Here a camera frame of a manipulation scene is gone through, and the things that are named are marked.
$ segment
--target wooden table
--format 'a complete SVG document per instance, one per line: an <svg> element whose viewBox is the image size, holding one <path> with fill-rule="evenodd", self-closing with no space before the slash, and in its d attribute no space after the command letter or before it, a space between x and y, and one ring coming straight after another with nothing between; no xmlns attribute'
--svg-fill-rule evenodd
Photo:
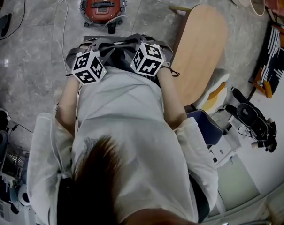
<svg viewBox="0 0 284 225"><path fill-rule="evenodd" d="M198 5L185 11L183 26L174 45L172 69L180 76L174 78L183 105L194 103L203 93L226 45L226 21L215 8Z"/></svg>

